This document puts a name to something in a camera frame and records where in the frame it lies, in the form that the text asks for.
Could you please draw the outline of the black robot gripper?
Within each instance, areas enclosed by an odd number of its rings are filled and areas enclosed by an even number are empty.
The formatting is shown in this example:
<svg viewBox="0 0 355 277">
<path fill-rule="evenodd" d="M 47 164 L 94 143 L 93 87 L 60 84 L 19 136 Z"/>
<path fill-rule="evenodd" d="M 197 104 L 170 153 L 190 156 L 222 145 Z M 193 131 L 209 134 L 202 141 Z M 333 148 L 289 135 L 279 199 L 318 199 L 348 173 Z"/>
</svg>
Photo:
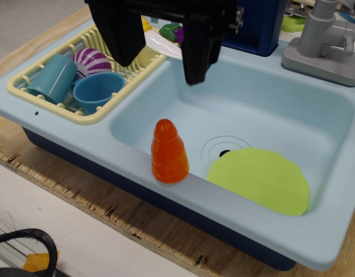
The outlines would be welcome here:
<svg viewBox="0 0 355 277">
<path fill-rule="evenodd" d="M 141 16 L 183 24 L 182 59 L 189 85 L 204 82 L 217 62 L 223 33 L 237 33 L 244 9 L 236 1 L 85 1 L 116 62 L 128 66 L 145 47 Z"/>
</svg>

